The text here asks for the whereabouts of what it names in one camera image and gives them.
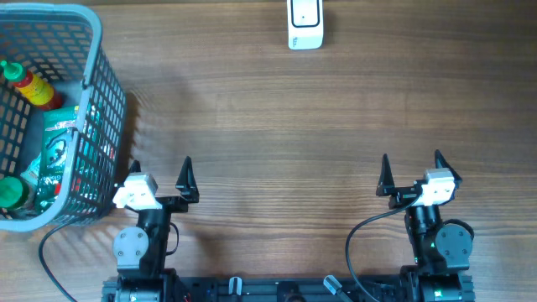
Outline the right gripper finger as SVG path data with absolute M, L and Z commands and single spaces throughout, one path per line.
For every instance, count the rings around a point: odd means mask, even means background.
M 377 191 L 394 191 L 394 178 L 387 154 L 382 157 L 381 172 L 378 180 Z
M 437 169 L 449 169 L 454 178 L 454 183 L 460 185 L 462 183 L 462 177 L 451 167 L 442 155 L 441 151 L 437 149 L 435 151 L 435 167 Z

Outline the green 3M gloves package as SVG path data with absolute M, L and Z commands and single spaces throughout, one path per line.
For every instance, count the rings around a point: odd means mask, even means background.
M 44 113 L 36 210 L 48 210 L 60 193 L 72 131 L 79 107 L 62 107 Z

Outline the green lid jar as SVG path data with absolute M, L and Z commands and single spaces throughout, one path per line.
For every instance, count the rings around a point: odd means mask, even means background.
M 1 207 L 9 211 L 29 210 L 34 206 L 34 191 L 28 182 L 7 176 L 1 179 Z

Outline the red sauce bottle green cap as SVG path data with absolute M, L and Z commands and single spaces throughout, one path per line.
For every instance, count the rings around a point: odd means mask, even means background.
M 63 106 L 64 101 L 60 93 L 21 64 L 2 60 L 1 67 L 4 77 L 38 109 L 51 111 Z

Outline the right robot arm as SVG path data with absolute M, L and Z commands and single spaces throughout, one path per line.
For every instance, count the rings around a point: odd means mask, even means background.
M 394 183 L 388 155 L 382 158 L 377 196 L 389 198 L 388 208 L 405 211 L 404 224 L 414 264 L 399 271 L 401 297 L 406 301 L 474 301 L 470 268 L 475 232 L 457 219 L 443 220 L 440 207 L 455 199 L 461 176 L 435 151 L 435 167 L 411 186 Z

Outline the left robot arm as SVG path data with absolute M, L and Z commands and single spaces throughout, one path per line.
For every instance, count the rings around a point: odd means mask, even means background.
M 138 221 L 114 238 L 112 251 L 118 276 L 103 284 L 103 301 L 192 300 L 176 270 L 165 267 L 165 259 L 176 252 L 168 249 L 169 233 L 178 230 L 171 216 L 186 213 L 189 205 L 200 199 L 189 156 L 182 164 L 175 188 L 178 195 L 158 197 L 154 177 L 143 173 L 138 161 L 132 163 L 127 177 L 117 186 L 112 202 L 118 208 L 134 211 Z

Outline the white barcode scanner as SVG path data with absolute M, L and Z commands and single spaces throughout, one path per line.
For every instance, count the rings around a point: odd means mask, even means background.
M 287 0 L 288 46 L 291 50 L 319 49 L 324 39 L 322 0 Z

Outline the grey plastic shopping basket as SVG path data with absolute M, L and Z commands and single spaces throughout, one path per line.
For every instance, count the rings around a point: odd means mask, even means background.
M 66 148 L 60 191 L 40 214 L 7 214 L 1 228 L 31 232 L 76 220 L 92 224 L 112 208 L 127 98 L 102 48 L 102 23 L 77 4 L 4 3 L 1 57 L 54 85 L 76 121 L 60 141 Z

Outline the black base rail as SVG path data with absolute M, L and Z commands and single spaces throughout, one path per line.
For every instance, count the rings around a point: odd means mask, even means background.
M 420 277 L 365 275 L 353 279 L 182 278 L 167 289 L 160 282 L 135 284 L 110 279 L 103 283 L 103 301 L 463 301 L 476 295 L 470 276 Z

